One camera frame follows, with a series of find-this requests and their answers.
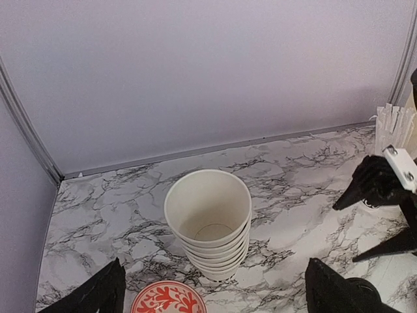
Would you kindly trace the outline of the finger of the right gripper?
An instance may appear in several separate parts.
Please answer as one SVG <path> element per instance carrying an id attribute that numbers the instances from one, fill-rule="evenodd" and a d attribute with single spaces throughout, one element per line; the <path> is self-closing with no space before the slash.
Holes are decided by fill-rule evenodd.
<path id="1" fill-rule="evenodd" d="M 368 155 L 356 167 L 350 185 L 332 208 L 341 211 L 360 201 L 371 207 L 399 205 L 403 200 L 403 186 L 388 161 Z"/>
<path id="2" fill-rule="evenodd" d="M 381 242 L 379 245 L 355 256 L 354 263 L 370 260 L 380 256 L 412 253 L 416 254 L 416 238 L 410 228 L 401 230 L 392 238 Z"/>

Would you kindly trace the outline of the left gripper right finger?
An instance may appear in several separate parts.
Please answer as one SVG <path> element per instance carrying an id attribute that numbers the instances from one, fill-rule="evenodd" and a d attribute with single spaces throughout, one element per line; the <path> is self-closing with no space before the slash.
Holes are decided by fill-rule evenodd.
<path id="1" fill-rule="evenodd" d="M 397 312 L 382 302 L 372 283 L 358 277 L 343 278 L 318 258 L 309 260 L 305 281 L 308 312 Z"/>

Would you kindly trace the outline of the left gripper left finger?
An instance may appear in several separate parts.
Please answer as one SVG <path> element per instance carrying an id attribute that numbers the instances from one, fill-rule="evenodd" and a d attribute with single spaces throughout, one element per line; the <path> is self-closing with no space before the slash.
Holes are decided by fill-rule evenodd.
<path id="1" fill-rule="evenodd" d="M 124 310 L 126 271 L 119 258 L 108 263 L 72 293 L 43 313 L 118 312 Z"/>

